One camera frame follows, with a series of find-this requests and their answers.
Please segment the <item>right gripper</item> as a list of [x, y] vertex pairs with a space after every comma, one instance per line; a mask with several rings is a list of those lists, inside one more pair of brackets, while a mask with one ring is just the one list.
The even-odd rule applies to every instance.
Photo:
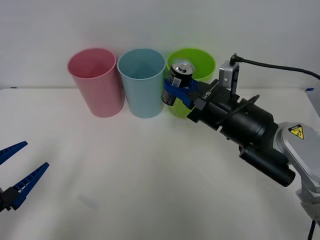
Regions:
[[217, 79], [210, 84], [191, 79], [184, 87], [172, 86], [165, 79], [163, 83], [163, 102], [173, 106], [179, 99], [192, 109], [187, 118], [195, 123], [203, 122], [210, 128], [217, 130], [220, 120], [238, 105], [240, 96], [231, 95], [231, 91], [219, 84]]

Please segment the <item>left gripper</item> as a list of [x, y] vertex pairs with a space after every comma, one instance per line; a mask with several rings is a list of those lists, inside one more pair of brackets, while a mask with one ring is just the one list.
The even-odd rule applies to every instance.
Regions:
[[[22, 141], [0, 150], [0, 165], [2, 165], [4, 162], [6, 162], [9, 158], [11, 158], [14, 154], [16, 154], [18, 151], [20, 151], [27, 145], [28, 143], [26, 141]], [[0, 212], [2, 212], [4, 209], [17, 210], [26, 200], [27, 195], [37, 184], [37, 182], [49, 166], [49, 163], [45, 162], [35, 171], [33, 171], [28, 176], [23, 178], [21, 181], [16, 183], [14, 186], [9, 187], [5, 191], [3, 191], [0, 188]]]

